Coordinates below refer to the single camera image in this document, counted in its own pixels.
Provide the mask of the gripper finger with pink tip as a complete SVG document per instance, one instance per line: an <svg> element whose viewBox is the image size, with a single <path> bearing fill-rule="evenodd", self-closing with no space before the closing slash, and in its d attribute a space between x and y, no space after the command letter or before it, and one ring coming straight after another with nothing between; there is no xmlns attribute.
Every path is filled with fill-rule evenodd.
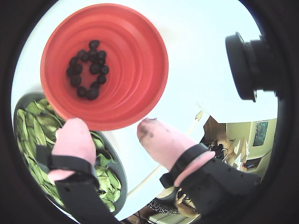
<svg viewBox="0 0 299 224"><path fill-rule="evenodd" d="M229 213L260 183L259 176L216 159L204 144L157 119L144 119L137 137L151 158L168 170L161 184L180 187L202 216Z"/></svg>
<svg viewBox="0 0 299 224"><path fill-rule="evenodd" d="M65 208L81 224L116 224L118 220L99 191L109 189L96 170L96 147L86 123L70 119L57 130L52 150L36 146L36 161L54 182Z"/></svg>

